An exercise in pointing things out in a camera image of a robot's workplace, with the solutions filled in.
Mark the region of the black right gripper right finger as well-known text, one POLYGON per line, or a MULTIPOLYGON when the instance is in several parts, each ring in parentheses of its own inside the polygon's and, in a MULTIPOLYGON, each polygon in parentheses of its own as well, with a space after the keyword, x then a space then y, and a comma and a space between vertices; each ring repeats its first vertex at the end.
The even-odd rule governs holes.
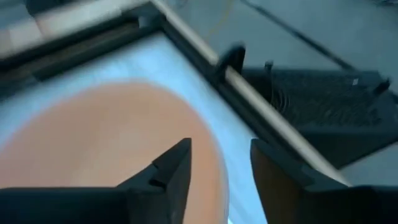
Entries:
POLYGON ((395 186, 348 187, 260 139, 251 165, 268 223, 397 223, 395 186))

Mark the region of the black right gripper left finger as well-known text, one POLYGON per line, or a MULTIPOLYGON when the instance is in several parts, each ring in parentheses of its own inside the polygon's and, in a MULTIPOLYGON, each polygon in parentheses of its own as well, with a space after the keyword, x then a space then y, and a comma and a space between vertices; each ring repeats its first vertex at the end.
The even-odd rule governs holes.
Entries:
POLYGON ((12 187, 1 190, 1 223, 182 223, 192 140, 183 138, 115 187, 12 187))

